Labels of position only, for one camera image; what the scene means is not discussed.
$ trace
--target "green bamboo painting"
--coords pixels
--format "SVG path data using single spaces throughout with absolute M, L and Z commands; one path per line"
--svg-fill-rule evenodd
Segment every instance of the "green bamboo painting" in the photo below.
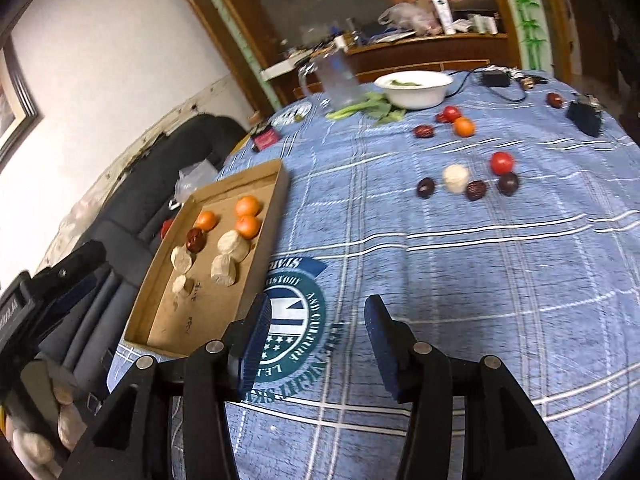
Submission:
M 543 43 L 546 43 L 546 39 L 540 36 L 544 34 L 544 31 L 540 25 L 540 22 L 532 15 L 534 9 L 539 9 L 540 4 L 536 0 L 514 0 L 516 5 L 516 11 L 520 19 L 519 27 L 522 28 L 524 39 L 522 42 L 525 44 L 527 51 L 527 58 L 529 61 L 529 67 L 535 70 L 542 69 L 542 56 L 540 51 Z

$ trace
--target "shallow brown box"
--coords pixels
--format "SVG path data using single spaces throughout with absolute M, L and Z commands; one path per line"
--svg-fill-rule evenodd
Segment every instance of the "shallow brown box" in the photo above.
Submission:
M 186 356 L 207 341 L 220 338 L 229 323 L 242 319 L 258 292 L 262 292 L 269 260 L 278 236 L 280 218 L 289 188 L 289 176 L 280 159 L 265 162 L 192 194 L 175 217 L 162 241 L 133 305 L 124 341 L 143 351 Z M 215 285 L 211 262 L 218 255 L 218 240 L 234 227 L 236 201 L 254 195 L 263 207 L 260 234 L 252 240 L 249 255 L 238 264 L 236 283 Z M 220 222 L 207 237 L 187 272 L 195 282 L 188 298 L 176 298 L 171 287 L 178 272 L 171 264 L 174 247 L 184 245 L 186 234 L 201 211 L 212 210 Z

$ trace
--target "plastic bag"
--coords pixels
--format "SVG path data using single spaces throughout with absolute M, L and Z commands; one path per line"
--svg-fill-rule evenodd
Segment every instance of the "plastic bag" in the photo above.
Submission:
M 393 23 L 407 30 L 415 30 L 418 36 L 442 34 L 442 27 L 432 12 L 427 12 L 408 2 L 395 4 L 378 18 L 380 25 Z
M 184 204 L 189 195 L 202 186 L 215 182 L 218 170 L 207 160 L 182 168 L 175 183 L 175 200 Z

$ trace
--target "plaid tablecloth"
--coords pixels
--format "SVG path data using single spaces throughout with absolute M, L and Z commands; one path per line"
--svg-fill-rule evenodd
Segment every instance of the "plaid tablecloth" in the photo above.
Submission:
M 229 160 L 220 178 L 275 157 L 292 176 L 268 281 L 277 320 L 255 390 L 227 409 L 243 479 L 395 476 L 410 406 L 383 388 L 363 320 L 369 294 L 450 356 L 500 356 L 576 478 L 606 468 L 640 412 L 640 150 L 608 114 L 601 137 L 585 136 L 545 105 L 549 91 L 572 98 L 553 80 L 509 104 L 470 81 L 448 100 L 476 122 L 469 139 L 449 125 L 416 139 L 438 110 L 376 127 L 314 109 L 278 144 Z M 510 198 L 488 170 L 498 150 L 517 160 Z M 443 188 L 455 163 L 490 183 L 483 200 Z M 438 183 L 428 200 L 415 193 L 425 176 Z M 110 388 L 136 357 L 120 344 Z M 183 478 L 179 402 L 173 450 Z

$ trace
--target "glass pitcher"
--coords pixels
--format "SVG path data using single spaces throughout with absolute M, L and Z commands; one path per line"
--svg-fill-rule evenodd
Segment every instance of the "glass pitcher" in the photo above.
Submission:
M 318 96 L 313 96 L 306 85 L 306 76 L 312 72 L 316 72 L 324 93 L 331 103 L 331 108 L 334 110 L 340 110 L 365 100 L 364 93 L 342 50 L 334 46 L 319 50 L 313 54 L 306 65 L 298 70 L 298 80 L 302 92 L 311 102 L 322 107 L 324 103 L 319 102 Z

